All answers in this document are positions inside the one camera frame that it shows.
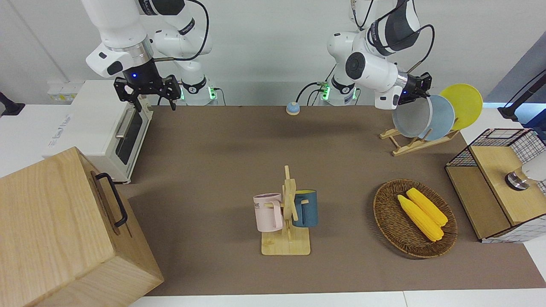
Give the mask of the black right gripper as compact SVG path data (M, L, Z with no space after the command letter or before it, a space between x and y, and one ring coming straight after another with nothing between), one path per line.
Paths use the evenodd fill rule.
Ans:
M141 95L158 95L169 101L172 111L176 110L176 101L183 95L179 82L174 75L160 76L124 76L116 77L113 83L120 101L131 103L137 112L142 111L139 101Z

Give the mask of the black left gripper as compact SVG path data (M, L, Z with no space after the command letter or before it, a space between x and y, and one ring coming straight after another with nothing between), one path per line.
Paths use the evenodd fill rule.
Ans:
M398 99L398 106L414 102L418 98L429 97L432 81L433 78L429 72L424 72L420 77L407 75L407 82Z

